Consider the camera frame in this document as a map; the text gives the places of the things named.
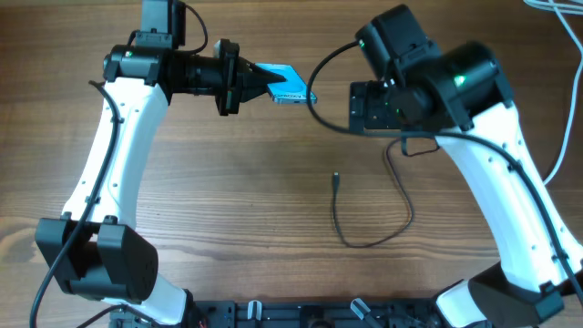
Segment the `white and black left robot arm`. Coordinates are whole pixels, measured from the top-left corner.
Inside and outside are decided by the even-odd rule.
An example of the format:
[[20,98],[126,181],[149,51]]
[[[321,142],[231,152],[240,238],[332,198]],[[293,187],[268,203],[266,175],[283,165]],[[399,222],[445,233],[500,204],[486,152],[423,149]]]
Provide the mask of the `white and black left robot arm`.
[[228,116],[281,82],[227,39],[213,56],[186,49],[190,12],[181,1],[144,2],[140,28],[105,57],[96,85],[102,114],[86,166],[61,215],[42,219],[35,235],[48,282],[152,327],[206,323],[191,293],[159,273],[156,248],[136,230],[139,186],[172,97],[211,96]]

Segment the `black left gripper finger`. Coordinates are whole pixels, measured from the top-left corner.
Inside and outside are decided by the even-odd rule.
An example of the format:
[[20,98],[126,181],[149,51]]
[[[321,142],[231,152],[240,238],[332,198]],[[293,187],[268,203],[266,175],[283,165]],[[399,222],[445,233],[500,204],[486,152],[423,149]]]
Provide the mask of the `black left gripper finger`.
[[239,79],[242,81],[242,87],[244,89],[267,87],[269,84],[287,81],[284,76],[261,68],[245,58],[239,59],[238,72],[240,73]]
[[240,103],[246,103],[250,100],[253,100],[256,97],[259,97],[268,92],[268,86],[263,85],[259,87],[241,87],[240,88],[240,95],[238,101]]

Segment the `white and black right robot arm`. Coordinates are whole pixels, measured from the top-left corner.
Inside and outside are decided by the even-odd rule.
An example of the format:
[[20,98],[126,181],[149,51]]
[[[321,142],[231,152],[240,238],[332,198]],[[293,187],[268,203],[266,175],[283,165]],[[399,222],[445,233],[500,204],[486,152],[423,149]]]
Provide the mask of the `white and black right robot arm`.
[[355,36],[375,78],[351,86],[350,128],[424,132],[465,178],[500,260],[437,296],[454,327],[544,323],[582,293],[582,247],[561,219],[530,157],[512,90],[477,42],[442,52],[399,5]]

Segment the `blue Galaxy smartphone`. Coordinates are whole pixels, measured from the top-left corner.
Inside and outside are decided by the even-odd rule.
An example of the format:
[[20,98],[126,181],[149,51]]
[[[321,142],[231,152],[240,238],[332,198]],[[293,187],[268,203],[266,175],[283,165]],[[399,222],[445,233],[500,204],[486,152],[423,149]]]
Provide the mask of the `blue Galaxy smartphone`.
[[271,83],[267,86],[267,93],[274,103],[279,105],[307,103],[307,85],[292,66],[268,63],[256,63],[256,66],[285,78],[284,82]]

